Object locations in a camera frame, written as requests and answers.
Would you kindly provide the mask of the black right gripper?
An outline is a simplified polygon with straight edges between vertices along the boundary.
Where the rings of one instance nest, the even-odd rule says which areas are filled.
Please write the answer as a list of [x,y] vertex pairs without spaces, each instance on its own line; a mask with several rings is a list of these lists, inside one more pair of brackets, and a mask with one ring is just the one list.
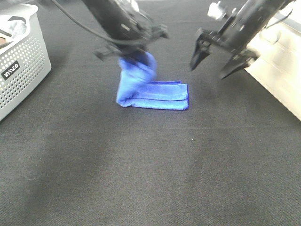
[[232,54],[230,60],[219,72],[221,80],[239,70],[249,67],[250,61],[256,60],[259,57],[256,52],[247,48],[248,43],[253,38],[252,35],[232,29],[226,29],[220,33],[218,31],[199,28],[196,36],[196,45],[190,60],[190,69],[192,71],[211,54],[211,45],[220,47]]

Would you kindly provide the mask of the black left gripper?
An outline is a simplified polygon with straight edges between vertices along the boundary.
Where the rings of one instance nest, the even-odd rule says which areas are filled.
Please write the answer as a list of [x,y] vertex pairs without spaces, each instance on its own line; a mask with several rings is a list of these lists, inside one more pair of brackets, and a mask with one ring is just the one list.
[[139,64],[152,67],[153,55],[146,51],[147,46],[159,39],[169,39],[167,26],[151,25],[135,34],[136,36],[130,36],[127,40],[110,38],[107,44],[94,50],[94,55],[102,61],[108,56],[122,57],[122,67]]

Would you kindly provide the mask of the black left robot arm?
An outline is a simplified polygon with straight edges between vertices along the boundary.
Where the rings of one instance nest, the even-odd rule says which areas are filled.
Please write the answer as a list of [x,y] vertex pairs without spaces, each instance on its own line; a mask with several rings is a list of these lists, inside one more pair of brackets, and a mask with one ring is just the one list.
[[135,0],[83,2],[111,39],[104,48],[94,51],[101,60],[109,55],[118,55],[131,63],[148,65],[147,45],[160,38],[169,38],[167,26],[155,25],[150,16],[139,9]]

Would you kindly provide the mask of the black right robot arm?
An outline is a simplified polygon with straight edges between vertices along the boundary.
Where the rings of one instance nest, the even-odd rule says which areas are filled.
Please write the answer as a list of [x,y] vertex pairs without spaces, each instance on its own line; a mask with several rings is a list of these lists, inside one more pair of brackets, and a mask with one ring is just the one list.
[[288,4],[289,0],[248,0],[241,9],[228,12],[220,1],[212,2],[207,15],[215,20],[225,20],[225,23],[217,31],[198,29],[190,69],[195,70],[210,55],[211,45],[231,53],[229,61],[219,72],[221,79],[247,68],[250,60],[255,61],[259,57],[256,52],[247,48],[248,43]]

